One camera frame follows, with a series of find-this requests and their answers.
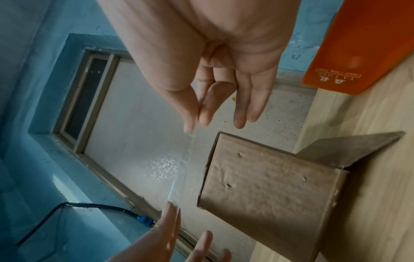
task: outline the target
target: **human hand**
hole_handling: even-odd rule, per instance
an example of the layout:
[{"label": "human hand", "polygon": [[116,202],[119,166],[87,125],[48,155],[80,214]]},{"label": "human hand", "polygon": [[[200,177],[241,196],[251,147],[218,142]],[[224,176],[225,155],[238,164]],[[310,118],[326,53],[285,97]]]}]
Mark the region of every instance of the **human hand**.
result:
[{"label": "human hand", "polygon": [[[169,202],[163,209],[161,219],[150,231],[107,262],[168,262],[173,255],[180,226],[181,213]],[[204,232],[186,262],[203,262],[212,240],[213,234],[210,231]],[[227,249],[218,258],[218,262],[231,260],[232,255]]]},{"label": "human hand", "polygon": [[[98,0],[150,85],[191,132],[237,90],[233,124],[270,97],[300,0]],[[198,80],[197,94],[190,86]]]}]

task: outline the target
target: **wooden table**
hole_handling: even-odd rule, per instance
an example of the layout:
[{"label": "wooden table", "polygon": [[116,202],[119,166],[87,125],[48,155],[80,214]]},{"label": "wooden table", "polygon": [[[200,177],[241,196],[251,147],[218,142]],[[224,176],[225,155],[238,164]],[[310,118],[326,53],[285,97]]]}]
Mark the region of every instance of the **wooden table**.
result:
[{"label": "wooden table", "polygon": [[[317,261],[414,261],[414,55],[361,95],[318,90],[294,152],[389,131],[406,135],[352,168]],[[288,260],[258,243],[250,261]]]}]

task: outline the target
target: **cable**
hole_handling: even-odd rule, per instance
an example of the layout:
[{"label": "cable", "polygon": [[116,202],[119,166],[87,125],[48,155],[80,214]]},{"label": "cable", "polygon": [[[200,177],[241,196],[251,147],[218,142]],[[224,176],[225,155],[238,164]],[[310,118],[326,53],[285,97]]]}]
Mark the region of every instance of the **cable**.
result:
[{"label": "cable", "polygon": [[125,213],[134,219],[137,219],[139,222],[145,224],[148,227],[153,226],[154,220],[152,218],[148,218],[147,216],[139,216],[138,214],[125,209],[120,208],[116,206],[111,205],[101,205],[101,204],[91,204],[91,203],[71,203],[71,202],[65,202],[58,204],[52,211],[50,211],[46,217],[43,218],[42,221],[40,221],[39,224],[37,224],[27,235],[25,235],[19,242],[16,243],[16,246],[21,246],[27,239],[29,239],[36,231],[56,212],[56,210],[64,208],[64,207],[77,207],[77,208],[99,208],[99,209],[106,209],[106,210],[112,210],[117,211],[121,213]]}]

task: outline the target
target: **window pane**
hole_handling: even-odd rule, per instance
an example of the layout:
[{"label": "window pane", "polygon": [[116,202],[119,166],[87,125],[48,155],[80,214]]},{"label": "window pane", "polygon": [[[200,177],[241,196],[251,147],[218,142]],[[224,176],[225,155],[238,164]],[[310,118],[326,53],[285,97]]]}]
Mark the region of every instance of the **window pane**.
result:
[{"label": "window pane", "polygon": [[89,72],[86,76],[83,88],[81,89],[65,129],[66,133],[74,139],[78,139],[83,122],[88,114],[89,107],[94,99],[96,89],[98,88],[99,81],[102,78],[106,65],[106,60],[93,59],[91,66],[89,67]]}]

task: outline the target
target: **orange paper bag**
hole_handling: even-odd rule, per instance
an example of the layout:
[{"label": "orange paper bag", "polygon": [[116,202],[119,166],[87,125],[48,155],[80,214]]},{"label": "orange paper bag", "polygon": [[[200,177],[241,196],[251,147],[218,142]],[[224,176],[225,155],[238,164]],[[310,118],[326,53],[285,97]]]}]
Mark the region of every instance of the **orange paper bag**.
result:
[{"label": "orange paper bag", "polygon": [[302,83],[360,94],[414,50],[414,0],[345,0]]}]

